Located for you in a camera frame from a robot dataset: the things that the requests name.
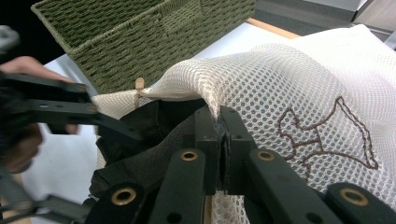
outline brass screw insert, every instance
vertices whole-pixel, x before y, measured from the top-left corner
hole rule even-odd
[[[369,204],[369,200],[360,191],[355,189],[341,189],[340,194],[343,199],[358,206]]]
[[[111,202],[115,205],[125,205],[133,201],[134,198],[136,198],[136,191],[131,188],[124,188],[114,192],[111,197]]]

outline table surface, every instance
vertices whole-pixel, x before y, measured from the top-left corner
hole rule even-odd
[[[226,36],[210,45],[194,58],[209,58],[244,52],[265,43],[280,42],[297,35],[274,26],[249,19]],[[63,55],[45,65],[62,76],[88,85],[90,95],[97,94],[78,67],[67,55]],[[81,125],[77,135],[50,134],[44,124],[40,124],[44,143],[32,166],[22,176],[27,192],[36,200],[48,194],[82,203],[87,199],[92,173],[97,165],[96,135],[90,125]],[[40,218],[32,218],[33,223],[52,223]]]

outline black plastic part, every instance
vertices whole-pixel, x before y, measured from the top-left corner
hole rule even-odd
[[[205,154],[202,151],[184,149],[175,152],[148,223],[202,224],[204,175]]]
[[[205,192],[214,195],[219,175],[219,144],[212,114],[207,106],[195,111],[195,147],[205,153]]]
[[[245,193],[244,160],[252,148],[256,148],[253,138],[248,133],[238,112],[231,108],[221,107],[222,120],[227,130],[228,146],[223,150],[225,162],[225,190],[230,195]]]
[[[276,152],[252,150],[246,166],[275,223],[342,223]]]
[[[19,74],[4,76],[2,86],[9,86],[21,92],[29,99],[90,103],[86,86],[80,83],[67,83],[42,77]]]
[[[85,224],[134,224],[145,201],[145,191],[132,183],[108,189],[93,206]]]
[[[325,202],[345,223],[395,223],[396,213],[366,189],[349,183],[330,185]]]

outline white mesh fabric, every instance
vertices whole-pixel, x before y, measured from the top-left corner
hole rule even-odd
[[[220,105],[231,107],[256,144],[280,153],[308,186],[325,191],[336,182],[357,184],[396,209],[395,175],[389,174],[395,64],[394,52],[358,26],[178,63],[145,94],[199,94],[214,116]],[[105,98],[116,105],[112,96]],[[241,197],[218,192],[212,202],[213,223],[248,223]]]

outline green woven basket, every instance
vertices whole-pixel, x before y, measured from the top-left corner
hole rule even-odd
[[[100,93],[151,85],[254,13],[255,0],[45,0],[32,6]]]

